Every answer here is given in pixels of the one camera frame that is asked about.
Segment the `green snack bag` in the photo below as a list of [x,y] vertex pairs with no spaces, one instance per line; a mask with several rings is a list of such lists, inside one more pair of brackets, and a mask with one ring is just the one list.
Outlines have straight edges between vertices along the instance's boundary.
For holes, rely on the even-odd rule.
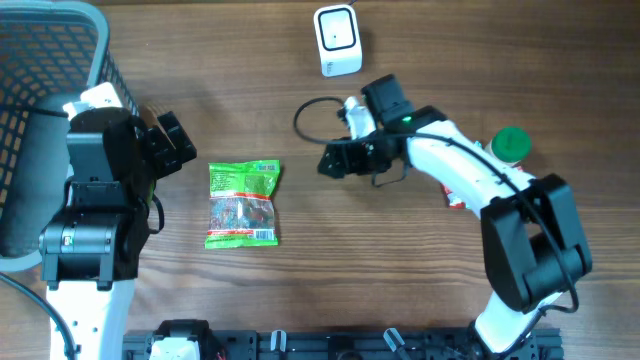
[[279,160],[210,163],[210,195],[253,194],[270,197],[280,175]]

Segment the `clear gummy candy bag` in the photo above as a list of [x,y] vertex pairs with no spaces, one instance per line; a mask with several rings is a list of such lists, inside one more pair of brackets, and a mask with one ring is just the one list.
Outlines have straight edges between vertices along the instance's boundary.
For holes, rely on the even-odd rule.
[[209,199],[210,220],[204,248],[232,249],[279,244],[275,210],[268,196],[229,192]]

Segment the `red candy bar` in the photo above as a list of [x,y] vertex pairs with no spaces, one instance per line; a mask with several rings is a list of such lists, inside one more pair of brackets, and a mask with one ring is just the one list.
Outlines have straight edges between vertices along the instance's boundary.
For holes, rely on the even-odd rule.
[[451,189],[449,189],[444,184],[440,184],[440,187],[441,187],[441,189],[443,191],[443,194],[445,196],[446,205],[449,208],[454,208],[454,209],[466,209],[467,208],[466,203],[459,196],[454,194]]

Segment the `green lid jar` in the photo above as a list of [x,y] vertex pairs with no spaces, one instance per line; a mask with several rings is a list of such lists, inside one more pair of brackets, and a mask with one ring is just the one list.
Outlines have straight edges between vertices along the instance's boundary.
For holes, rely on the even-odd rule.
[[501,129],[485,146],[491,156],[509,166],[515,166],[525,159],[531,149],[531,137],[519,127]]

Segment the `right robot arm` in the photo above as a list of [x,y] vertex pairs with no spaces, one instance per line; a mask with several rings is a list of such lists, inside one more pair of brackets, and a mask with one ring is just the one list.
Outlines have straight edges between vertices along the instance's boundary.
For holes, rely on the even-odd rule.
[[338,104],[349,134],[324,141],[319,173],[377,177],[400,159],[447,186],[478,217],[492,295],[472,323],[472,356],[504,359],[548,312],[578,310],[576,283],[593,259],[564,179],[537,178],[491,156],[439,109],[415,108],[393,75]]

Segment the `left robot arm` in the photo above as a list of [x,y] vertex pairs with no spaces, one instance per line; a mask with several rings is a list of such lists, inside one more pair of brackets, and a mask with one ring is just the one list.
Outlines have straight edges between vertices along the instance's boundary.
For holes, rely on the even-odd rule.
[[158,180],[197,150],[172,112],[149,126],[125,108],[74,116],[66,135],[73,170],[63,203],[39,243],[46,301],[53,309],[53,359],[119,359],[141,251],[159,227]]

